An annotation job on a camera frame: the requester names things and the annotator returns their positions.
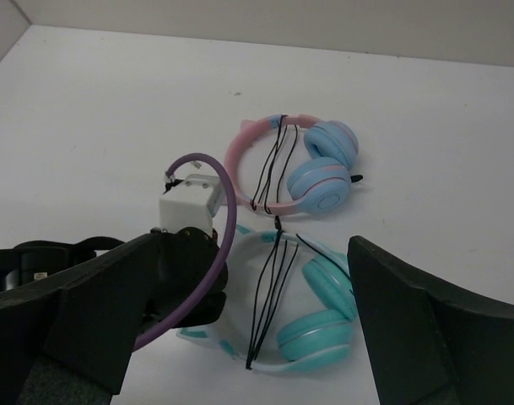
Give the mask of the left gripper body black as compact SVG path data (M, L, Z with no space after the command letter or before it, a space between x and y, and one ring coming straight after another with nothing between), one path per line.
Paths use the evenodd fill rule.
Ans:
M159 284L148 301L140 332L146 333L183 303L202 282L219 250L218 235L187 227L160 234ZM199 303L176 324L177 328L200 327L217 321L226 301L228 268L222 267L212 287Z

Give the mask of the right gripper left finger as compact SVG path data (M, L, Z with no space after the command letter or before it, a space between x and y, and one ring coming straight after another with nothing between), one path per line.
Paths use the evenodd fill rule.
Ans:
M0 293L0 404L107 404L157 279L146 234Z

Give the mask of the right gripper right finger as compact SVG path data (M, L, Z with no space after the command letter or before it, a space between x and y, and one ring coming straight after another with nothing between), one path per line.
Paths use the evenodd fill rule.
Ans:
M349 240L354 296L382 404L514 404L514 305Z

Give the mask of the teal cat-ear headphones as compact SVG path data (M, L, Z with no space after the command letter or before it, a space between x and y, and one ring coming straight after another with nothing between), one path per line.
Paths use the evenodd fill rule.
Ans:
M239 224L219 319L177 337L247 370L306 373L346 359L358 311L343 253L309 235Z

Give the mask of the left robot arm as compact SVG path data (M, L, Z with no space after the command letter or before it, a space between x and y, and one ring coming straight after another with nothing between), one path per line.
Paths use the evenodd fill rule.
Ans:
M177 233L159 231L159 284L146 305L139 334L158 325L182 304L207 274L219 250L217 233L205 235L196 228ZM123 242L94 236L75 244L32 240L12 249L0 249L0 293L59 273L110 251ZM226 301L228 268L224 265L197 305L174 328L199 327L219 319Z

